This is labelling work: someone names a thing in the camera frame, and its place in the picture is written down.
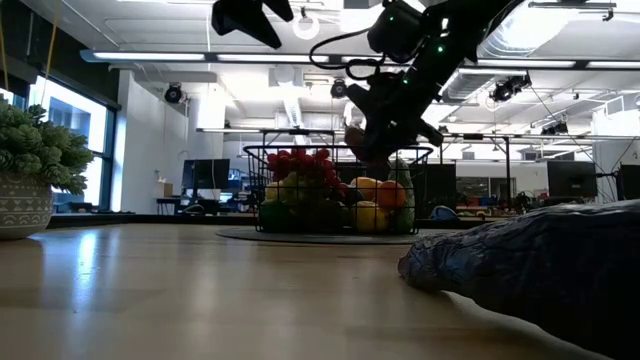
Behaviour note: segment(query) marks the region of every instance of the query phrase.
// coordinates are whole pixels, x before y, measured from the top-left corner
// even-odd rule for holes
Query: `black wire basket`
[[[258,231],[416,233],[429,147],[364,164],[345,145],[247,146]]]

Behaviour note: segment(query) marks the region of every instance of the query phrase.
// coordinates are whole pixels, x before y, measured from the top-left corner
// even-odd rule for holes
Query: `black cable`
[[[531,91],[533,91],[533,93],[536,95],[536,97],[538,98],[538,100],[540,100],[540,104],[542,104],[542,106],[544,106],[544,108],[547,110],[547,112],[549,113],[549,115],[553,118],[553,120],[558,121],[558,119],[556,118],[556,116],[553,114],[553,112],[549,109],[549,107],[547,106],[547,104],[544,103],[544,101],[542,100],[542,98],[540,97],[540,95],[538,95],[538,92],[536,91],[536,89],[533,88],[533,86],[529,86],[531,88]],[[585,155],[587,155],[589,157],[589,159],[596,165],[596,167],[602,171],[602,173],[606,173],[606,171],[604,171],[604,169],[598,165],[598,163],[593,159],[593,157],[591,155],[589,155],[584,148],[582,147],[582,145],[580,145],[580,143],[578,143],[578,141],[576,141],[576,139],[571,136],[570,134],[567,133],[567,135],[569,136],[569,139],[571,139],[577,146],[578,148],[580,148],[580,151],[582,151],[582,153],[584,153]],[[613,191],[613,186],[611,186],[611,179],[609,179],[609,177],[607,177],[607,183],[609,184],[609,190],[611,191],[611,195],[614,194]],[[609,197],[609,199],[606,199],[606,197],[604,195],[606,195],[604,192],[601,193],[602,198],[609,201],[615,201],[613,200],[611,197]]]
[[[323,70],[345,70],[347,73],[347,76],[349,76],[351,79],[354,80],[367,80],[369,77],[373,76],[373,75],[377,75],[380,73],[380,67],[382,65],[384,65],[385,60],[387,59],[387,56],[385,54],[382,55],[382,58],[379,60],[376,59],[352,59],[349,62],[347,62],[346,64],[320,64],[318,62],[316,62],[313,59],[313,55],[314,53],[321,47],[328,45],[330,43],[336,42],[336,41],[340,41],[340,40],[344,40],[344,39],[349,39],[355,36],[359,36],[362,35],[364,33],[366,33],[367,31],[369,31],[369,28],[363,29],[363,30],[359,30],[359,31],[355,31],[355,32],[351,32],[351,33],[347,33],[347,34],[342,34],[342,35],[338,35],[323,41],[320,41],[319,43],[315,44],[312,48],[311,51],[309,51],[309,61],[311,61],[311,64],[313,64],[314,66],[323,69]],[[367,75],[367,76],[357,76],[354,75],[351,72],[351,68],[353,66],[370,66],[375,68],[375,72],[373,75]]]

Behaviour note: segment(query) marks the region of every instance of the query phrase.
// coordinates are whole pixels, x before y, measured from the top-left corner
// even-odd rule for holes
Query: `table surface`
[[[131,224],[0,243],[6,359],[603,359],[408,287],[408,246],[256,243]]]

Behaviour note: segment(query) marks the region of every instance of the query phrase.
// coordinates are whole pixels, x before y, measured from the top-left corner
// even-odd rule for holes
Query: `dark cloth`
[[[585,349],[640,358],[640,201],[558,205],[429,235],[398,271],[411,286],[458,293]]]

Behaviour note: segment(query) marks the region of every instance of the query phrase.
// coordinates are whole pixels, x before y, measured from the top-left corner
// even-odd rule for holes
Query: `wire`
[[[58,0],[56,3],[56,13],[53,19],[53,30],[51,30],[51,43],[49,44],[49,55],[47,56],[47,70],[44,75],[44,86],[42,87],[42,99],[40,104],[44,103],[44,95],[47,93],[47,82],[49,80],[49,73],[51,72],[51,59],[53,58],[53,46],[56,43],[56,33],[58,31],[58,23],[60,22],[60,5],[62,0]]]
[[[629,146],[627,146],[627,148],[624,150],[624,152],[620,155],[620,157],[618,158],[618,160],[616,160],[616,162],[613,163],[613,166],[611,167],[611,171],[609,171],[610,173],[613,172],[613,170],[616,168],[616,166],[618,166],[618,163],[622,160],[622,158],[627,155],[627,152],[629,151],[629,149],[631,149],[631,145],[633,145],[634,142],[636,142],[636,140],[638,140],[638,137],[635,136],[633,139],[631,139],[631,141],[629,142]]]
[[[540,95],[538,95],[538,92],[536,91],[536,89],[534,89],[534,87],[533,87],[533,86],[529,86],[529,88],[531,88],[531,91],[533,91],[533,93],[536,95],[536,97],[538,98],[538,100],[540,100],[540,104],[542,104],[542,106],[544,106],[544,108],[547,110],[547,112],[548,112],[548,113],[549,113],[549,115],[553,118],[553,120],[558,121],[558,119],[557,119],[557,118],[556,118],[556,116],[553,114],[553,112],[551,111],[551,109],[549,109],[549,107],[547,106],[547,104],[545,104],[545,103],[544,103],[544,101],[542,100],[542,98],[540,97]],[[576,141],[576,139],[575,139],[573,136],[571,136],[570,134],[567,134],[567,135],[569,136],[569,139],[571,139],[571,141],[573,141],[573,142],[578,146],[578,148],[580,148],[580,151],[581,151],[583,154],[587,155],[587,157],[589,158],[589,160],[591,160],[591,161],[596,165],[596,167],[597,167],[600,171],[602,171],[602,173],[603,173],[603,174],[604,174],[604,173],[606,173],[606,171],[604,171],[604,169],[603,169],[600,165],[598,165],[598,163],[593,159],[593,157],[592,157],[591,155],[589,155],[589,153],[587,153],[587,152],[585,151],[585,149],[582,147],[582,145],[580,145],[580,143],[578,143],[578,141]],[[613,195],[613,193],[614,193],[614,191],[613,191],[613,186],[611,186],[611,179],[609,179],[609,177],[607,177],[607,183],[609,184],[609,190],[611,191],[611,194]],[[605,196],[605,195],[607,195],[607,194],[605,194],[604,192],[601,192],[601,193],[600,193],[600,195],[602,195],[602,198],[603,198],[603,199],[605,199],[605,200],[607,200],[607,201],[615,201],[615,200],[613,200],[611,197],[608,197],[608,199],[607,199],[607,197]]]
[[[386,54],[382,54],[382,58],[379,60],[376,59],[352,59],[349,62],[347,62],[346,64],[320,64],[318,62],[316,62],[313,59],[313,55],[314,53],[321,47],[331,44],[333,42],[336,41],[340,41],[340,40],[344,40],[344,39],[349,39],[352,37],[356,37],[359,35],[362,35],[364,33],[366,33],[367,31],[369,31],[370,28],[366,28],[366,29],[362,29],[359,31],[355,31],[355,32],[351,32],[351,33],[347,33],[347,34],[342,34],[342,35],[338,35],[323,41],[320,41],[319,43],[315,44],[312,48],[311,51],[309,51],[309,61],[311,61],[311,64],[313,64],[314,66],[322,69],[322,70],[345,70],[347,72],[347,76],[349,76],[351,79],[354,80],[367,80],[368,78],[370,78],[371,76],[377,75],[380,73],[380,68],[382,67],[382,65],[384,65],[385,60],[387,60],[387,55]],[[373,75],[367,75],[367,76],[357,76],[354,75],[353,72],[351,72],[351,68],[353,66],[370,66],[375,68],[375,72]]]
[[[4,49],[4,31],[2,29],[2,12],[0,11],[0,51],[2,51],[2,69],[4,70],[4,88],[9,90],[9,69],[7,68],[7,53]]]

